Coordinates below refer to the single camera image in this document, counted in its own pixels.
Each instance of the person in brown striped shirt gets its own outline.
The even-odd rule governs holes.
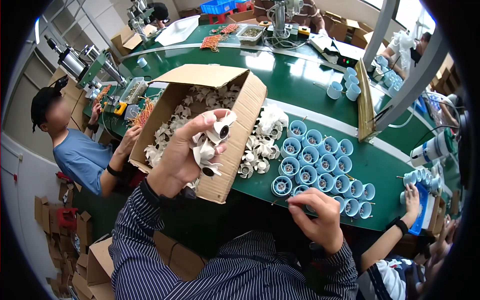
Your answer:
[[[269,21],[267,18],[267,10],[272,8],[274,5],[275,2],[271,0],[255,0],[255,4],[253,5],[253,14],[255,15],[257,21]],[[297,23],[300,26],[309,26],[309,20],[312,20],[317,28],[315,33],[320,32],[320,34],[325,34],[326,36],[328,35],[325,31],[325,21],[313,0],[304,0],[300,14],[295,15],[291,20],[285,16],[286,23]]]

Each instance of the green table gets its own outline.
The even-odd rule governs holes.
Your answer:
[[[142,69],[137,65],[138,57],[125,59],[120,65],[120,72],[132,77],[150,76],[146,77],[147,80],[150,80],[150,78],[155,79],[161,74],[188,63],[216,63],[248,68],[267,86],[268,98],[327,115],[354,127],[358,126],[356,102],[349,101],[344,94],[340,99],[332,100],[326,96],[325,89],[313,84],[316,82],[329,85],[332,81],[340,82],[343,74],[321,65],[322,59],[309,45],[294,50],[295,53],[303,55],[302,58],[270,51],[240,48],[235,36],[229,37],[227,41],[231,48],[220,47],[218,53],[212,52],[210,49],[199,49],[199,45],[192,45],[201,43],[208,32],[214,28],[217,28],[217,25],[199,26],[185,42],[180,43],[180,47],[178,47],[179,44],[175,44],[156,52],[142,54],[140,57],[147,60],[148,68]],[[158,46],[160,46],[158,43],[149,43],[146,48],[144,45],[140,45],[134,52]],[[158,91],[158,89],[148,88],[145,95],[154,95]],[[375,88],[371,88],[371,91],[375,110],[379,111],[390,100],[390,97]],[[86,107],[84,113],[90,115],[91,107]],[[406,111],[395,121],[395,124],[405,122],[409,116],[410,112]],[[125,134],[126,121],[107,114],[104,117],[107,128],[121,136]],[[292,115],[289,117],[290,121],[298,119]],[[423,117],[434,127],[434,123],[428,115]],[[399,195],[403,190],[403,185],[401,179],[397,179],[396,176],[411,171],[411,167],[371,144],[359,144],[356,138],[345,133],[308,120],[306,124],[308,129],[318,129],[322,134],[331,135],[337,140],[344,138],[351,140],[354,145],[354,153],[351,156],[353,169],[350,175],[364,183],[373,183],[376,187],[376,196],[373,200],[376,204],[372,209],[374,217],[365,220],[351,220],[342,217],[342,223],[382,230],[393,217],[405,212],[405,209],[399,204]],[[403,128],[387,128],[377,137],[403,153],[409,154],[414,144],[428,131],[429,129],[418,118],[413,117]],[[277,141],[279,145],[285,136],[284,132],[282,138]],[[422,139],[422,142],[432,137],[433,133],[429,133]],[[271,193],[270,184],[278,176],[279,162],[270,160],[270,164],[271,169],[266,174],[255,173],[247,180],[237,176],[232,188],[265,201],[275,201],[277,198]],[[453,164],[451,168],[445,168],[445,179],[450,189],[457,188],[459,175]],[[283,200],[278,201],[277,204],[286,206]]]

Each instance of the clear plastic container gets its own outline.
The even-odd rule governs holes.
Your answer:
[[[255,28],[255,29],[260,29],[261,31],[259,32],[259,34],[257,34],[256,36],[254,37],[249,37],[249,36],[242,36],[245,31],[249,30],[249,29],[252,29],[252,28]],[[239,39],[240,41],[240,44],[242,45],[247,45],[247,46],[256,46],[258,41],[260,40],[260,38],[262,37],[262,33],[264,32],[264,29],[265,27],[263,26],[259,26],[259,25],[247,25],[245,27],[243,27],[237,34],[237,38]]]
[[[138,84],[137,87],[131,93],[133,87],[136,84]],[[125,102],[127,104],[137,104],[138,101],[139,101],[138,96],[141,96],[145,92],[147,87],[148,87],[148,84],[147,84],[147,82],[145,82],[144,77],[135,77],[128,84],[127,88],[125,89],[125,92],[120,97],[119,101],[120,102]]]

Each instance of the patterned shirt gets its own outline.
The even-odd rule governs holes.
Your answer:
[[[316,261],[325,282],[324,296],[307,288],[291,253],[276,253],[272,234],[251,231],[223,245],[196,280],[182,281],[158,254],[153,233],[162,230],[159,198],[146,180],[120,211],[109,246],[115,299],[354,299],[358,286],[351,251]]]
[[[272,8],[275,3],[271,0],[255,0],[253,5],[253,15],[256,17],[267,16],[267,10]],[[311,19],[314,24],[318,24],[323,18],[318,12],[317,6],[313,0],[304,0],[300,13],[293,16],[292,20],[285,19],[286,23],[297,23],[300,26],[308,26],[308,20]]]

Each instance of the container of screws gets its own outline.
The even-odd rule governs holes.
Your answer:
[[[147,89],[148,84],[145,82],[143,77],[135,77],[128,84],[125,92],[120,97],[120,102],[125,102],[127,104],[137,104],[139,101],[138,96],[143,95]]]
[[[258,25],[247,25],[243,27],[237,34],[240,44],[247,46],[256,46],[265,27]]]

